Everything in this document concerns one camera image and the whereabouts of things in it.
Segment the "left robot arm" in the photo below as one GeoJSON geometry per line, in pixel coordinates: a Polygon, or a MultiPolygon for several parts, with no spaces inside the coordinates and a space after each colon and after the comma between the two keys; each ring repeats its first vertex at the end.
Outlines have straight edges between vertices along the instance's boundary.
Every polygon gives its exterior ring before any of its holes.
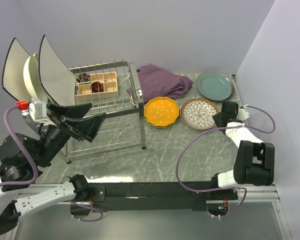
{"type": "Polygon", "coordinates": [[[0,235],[13,230],[25,217],[57,203],[93,200],[93,191],[84,175],[76,174],[58,187],[26,198],[19,198],[22,190],[34,184],[42,174],[40,167],[51,166],[51,161],[70,138],[92,142],[107,115],[87,117],[92,104],[60,106],[49,103],[53,122],[39,139],[15,133],[9,122],[13,110],[26,111],[27,101],[18,101],[8,108],[3,121],[9,135],[0,146],[0,235]]]}

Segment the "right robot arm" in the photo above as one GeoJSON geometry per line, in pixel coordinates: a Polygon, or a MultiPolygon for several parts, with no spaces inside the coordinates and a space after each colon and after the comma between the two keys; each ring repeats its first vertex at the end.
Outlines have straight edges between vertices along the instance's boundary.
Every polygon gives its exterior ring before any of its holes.
{"type": "Polygon", "coordinates": [[[251,130],[271,134],[276,130],[273,117],[265,110],[251,105],[239,107],[236,102],[224,101],[221,111],[213,115],[217,129],[223,132],[236,146],[237,154],[233,169],[216,175],[217,182],[209,187],[212,198],[220,200],[227,194],[227,188],[250,184],[270,186],[274,180],[275,146],[257,138],[251,130]],[[258,110],[272,122],[272,130],[266,131],[247,125],[240,117],[246,108],[258,110]]]}

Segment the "orange dotted plate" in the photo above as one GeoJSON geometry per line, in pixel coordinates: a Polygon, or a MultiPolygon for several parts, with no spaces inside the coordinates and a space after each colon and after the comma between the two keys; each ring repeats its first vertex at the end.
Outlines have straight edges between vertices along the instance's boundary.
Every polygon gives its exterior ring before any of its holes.
{"type": "Polygon", "coordinates": [[[179,115],[177,103],[166,96],[153,98],[144,107],[145,120],[156,126],[174,124],[179,115]]]}

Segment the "white ribbed brown bowl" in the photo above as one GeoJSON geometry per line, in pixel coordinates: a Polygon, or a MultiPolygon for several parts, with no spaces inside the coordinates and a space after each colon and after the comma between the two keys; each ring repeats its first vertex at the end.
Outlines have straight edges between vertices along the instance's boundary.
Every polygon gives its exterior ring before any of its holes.
{"type": "Polygon", "coordinates": [[[217,113],[219,110],[215,104],[201,98],[188,100],[180,107],[183,122],[200,131],[209,130],[216,125],[213,116],[217,113]]]}

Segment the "dark green round plate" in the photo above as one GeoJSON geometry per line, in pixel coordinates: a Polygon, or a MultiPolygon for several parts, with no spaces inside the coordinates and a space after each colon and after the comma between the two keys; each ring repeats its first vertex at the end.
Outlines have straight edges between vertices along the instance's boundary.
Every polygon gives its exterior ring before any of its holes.
{"type": "Polygon", "coordinates": [[[204,73],[197,78],[197,90],[206,99],[217,102],[217,77],[219,75],[218,73],[204,73]]]}

